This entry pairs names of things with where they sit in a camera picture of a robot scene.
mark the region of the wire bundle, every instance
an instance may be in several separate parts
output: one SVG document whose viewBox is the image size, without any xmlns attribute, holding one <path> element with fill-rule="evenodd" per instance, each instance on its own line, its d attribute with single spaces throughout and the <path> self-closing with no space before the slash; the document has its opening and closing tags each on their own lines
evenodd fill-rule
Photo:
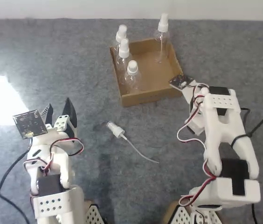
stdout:
<svg viewBox="0 0 263 224">
<path fill-rule="evenodd" d="M 48 175 L 48 172 L 49 172 L 49 169 L 50 169 L 50 166 L 52 165 L 52 162 L 53 162 L 53 158 L 54 158 L 54 154 L 52 153 L 52 148 L 55 144 L 57 143 L 60 143 L 60 142 L 66 142 L 66 141 L 78 141 L 80 144 L 81 144 L 81 149 L 77 150 L 75 153 L 73 154 L 69 154 L 68 156 L 74 156 L 74 155 L 78 155 L 80 154 L 83 150 L 84 150 L 84 144 L 82 143 L 82 141 L 78 138 L 65 138 L 65 139 L 58 139 L 56 141 L 54 141 L 50 147 L 49 147 L 49 153 L 50 153 L 50 159 L 49 159 L 49 162 L 46 162 L 44 160 L 42 160 L 41 158 L 34 158 L 34 159 L 29 159 L 29 160 L 26 160 L 24 161 L 23 165 L 24 165 L 24 168 L 25 170 L 27 171 L 26 169 L 26 165 L 27 163 L 30 163 L 30 162 L 42 162 L 44 164 L 44 166 L 41 167 L 42 171 L 44 172 L 45 175 Z"/>
<path fill-rule="evenodd" d="M 188 142 L 191 142 L 191 141 L 197 141 L 197 142 L 199 142 L 199 143 L 201 143 L 201 144 L 203 145 L 203 148 L 204 148 L 204 150 L 206 151 L 206 146 L 205 146 L 204 142 L 202 142 L 200 139 L 198 139 L 198 138 L 191 138 L 191 139 L 183 140 L 183 139 L 181 139 L 181 138 L 179 137 L 179 133 L 180 133 L 185 127 L 187 127 L 187 126 L 189 125 L 189 123 L 194 119 L 194 117 L 195 117 L 195 116 L 198 114 L 198 112 L 199 112 L 200 105 L 203 103 L 203 99 L 202 99 L 200 102 L 197 102 L 197 99 L 203 98 L 204 95 L 199 94 L 199 95 L 195 96 L 196 88 L 199 87 L 199 86 L 209 88 L 208 85 L 206 85 L 206 84 L 200 84 L 200 83 L 198 83 L 198 84 L 194 87 L 192 100 L 193 100 L 193 105 L 195 105 L 197 108 L 194 110 L 194 112 L 190 113 L 189 118 L 185 121 L 185 124 L 178 130 L 176 136 L 177 136 L 177 139 L 178 139 L 180 142 L 182 142 L 182 143 L 188 143 Z M 205 187 L 206 187 L 210 182 L 212 182 L 212 181 L 214 181 L 214 180 L 216 179 L 216 176 L 213 175 L 213 174 L 209 171 L 209 169 L 207 168 L 207 161 L 208 161 L 208 159 L 206 159 L 206 160 L 204 161 L 202 168 L 203 168 L 204 173 L 205 173 L 209 178 L 208 178 L 206 181 L 204 181 L 204 183 L 201 185 L 200 189 L 197 191 L 197 193 L 196 193 L 195 195 L 185 195 L 185 196 L 181 196 L 181 198 L 180 198 L 180 200 L 179 200 L 179 205 L 180 205 L 180 206 L 185 207 L 185 206 L 192 205 L 192 203 L 195 202 L 195 200 L 196 200 L 197 197 L 201 194 L 201 192 L 205 189 Z M 182 202 L 183 200 L 186 200 L 186 199 L 191 199 L 191 200 L 189 200 L 189 201 L 188 201 L 187 203 L 185 203 L 185 204 L 182 204 L 181 202 Z"/>
</svg>

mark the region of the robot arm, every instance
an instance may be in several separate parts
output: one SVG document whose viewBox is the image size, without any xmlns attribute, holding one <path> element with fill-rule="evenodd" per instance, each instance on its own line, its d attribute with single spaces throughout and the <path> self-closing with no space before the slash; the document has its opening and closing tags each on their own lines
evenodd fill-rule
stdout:
<svg viewBox="0 0 263 224">
<path fill-rule="evenodd" d="M 233 145 L 239 159 L 221 158 L 219 153 L 222 142 L 231 145 L 237 136 L 245 134 L 235 91 L 199 84 L 192 78 L 182 76 L 173 78 L 170 85 L 183 93 L 190 104 L 190 115 L 198 110 L 188 123 L 188 128 L 196 135 L 205 131 L 204 160 L 215 175 L 215 179 L 205 186 L 192 205 L 220 210 L 259 202 L 260 186 L 255 180 L 259 166 L 250 138 L 240 138 Z M 200 189 L 194 188 L 189 194 L 195 195 Z"/>
<path fill-rule="evenodd" d="M 76 140 L 82 148 L 71 155 L 82 152 L 84 148 L 76 138 L 76 112 L 67 99 L 54 126 L 52 115 L 53 109 L 49 105 L 41 115 L 38 111 L 31 111 L 14 116 L 22 137 L 33 137 L 24 167 L 31 177 L 35 218 L 38 224 L 85 224 L 83 190 L 71 184 L 71 164 L 66 152 L 74 148 L 73 141 Z"/>
</svg>

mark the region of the cardboard box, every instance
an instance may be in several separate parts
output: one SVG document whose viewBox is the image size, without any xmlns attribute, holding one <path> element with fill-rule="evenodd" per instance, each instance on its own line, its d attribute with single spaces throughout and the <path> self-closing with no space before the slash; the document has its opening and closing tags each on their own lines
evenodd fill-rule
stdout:
<svg viewBox="0 0 263 224">
<path fill-rule="evenodd" d="M 168 58 L 162 63 L 155 62 L 155 56 L 159 52 L 160 44 L 154 39 L 131 42 L 130 53 L 137 61 L 139 71 L 142 74 L 142 83 L 145 91 L 127 94 L 125 86 L 119 82 L 116 69 L 116 56 L 110 47 L 110 53 L 114 66 L 114 73 L 119 88 L 122 106 L 132 106 L 158 101 L 162 98 L 181 96 L 181 92 L 169 85 L 169 80 L 176 75 L 183 75 L 182 69 L 176 59 L 173 45 L 169 43 Z"/>
</svg>

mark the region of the plastic spray bottle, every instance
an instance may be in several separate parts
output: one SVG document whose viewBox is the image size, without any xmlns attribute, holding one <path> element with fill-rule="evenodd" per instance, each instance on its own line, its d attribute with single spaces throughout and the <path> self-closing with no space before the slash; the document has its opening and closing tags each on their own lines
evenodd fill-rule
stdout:
<svg viewBox="0 0 263 224">
<path fill-rule="evenodd" d="M 154 33 L 155 40 L 159 43 L 159 52 L 156 54 L 156 62 L 161 63 L 167 57 L 167 44 L 169 42 L 168 14 L 163 13 L 159 21 L 159 27 Z"/>
<path fill-rule="evenodd" d="M 126 25 L 123 25 L 121 24 L 118 28 L 118 31 L 116 33 L 116 37 L 113 41 L 113 50 L 115 52 L 115 55 L 118 54 L 118 51 L 119 51 L 119 46 L 120 46 L 120 43 L 121 43 L 121 40 L 126 38 L 126 31 L 127 31 L 127 27 Z"/>
<path fill-rule="evenodd" d="M 131 60 L 128 63 L 127 71 L 125 73 L 125 86 L 127 93 L 135 93 L 141 89 L 141 78 L 142 75 L 138 69 L 138 64 L 136 61 Z"/>
<path fill-rule="evenodd" d="M 129 41 L 127 38 L 124 38 L 121 40 L 118 56 L 116 58 L 118 78 L 122 84 L 125 84 L 125 73 L 127 72 L 130 60 L 132 60 L 132 55 L 130 54 Z"/>
</svg>

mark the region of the gray carpet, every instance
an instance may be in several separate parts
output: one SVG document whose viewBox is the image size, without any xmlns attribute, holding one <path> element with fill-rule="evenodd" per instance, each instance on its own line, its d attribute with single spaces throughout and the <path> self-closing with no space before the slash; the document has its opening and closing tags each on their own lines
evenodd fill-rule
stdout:
<svg viewBox="0 0 263 224">
<path fill-rule="evenodd" d="M 187 118 L 183 98 L 122 108 L 108 46 L 118 25 L 130 40 L 150 37 L 154 20 L 7 20 L 0 21 L 0 75 L 6 75 L 26 106 L 41 110 L 47 103 L 61 113 L 66 97 L 78 115 L 78 135 L 86 149 L 73 158 L 76 183 L 86 198 L 99 204 L 111 224 L 158 223 L 169 203 L 199 186 L 203 149 L 183 145 L 176 131 Z M 187 75 L 200 82 L 236 90 L 241 106 L 252 110 L 247 130 L 263 117 L 263 22 L 170 21 L 177 58 Z M 104 122 L 113 120 L 156 165 L 143 160 Z M 184 131 L 184 138 L 191 133 Z M 263 126 L 252 139 L 260 166 L 262 200 L 256 215 L 263 224 Z M 0 126 L 0 179 L 26 150 L 15 126 Z M 222 156 L 233 156 L 223 146 Z M 29 176 L 18 164 L 3 194 L 34 222 L 29 204 Z M 223 210 L 230 224 L 251 224 L 250 206 Z M 0 199 L 0 224 L 23 223 Z"/>
</svg>

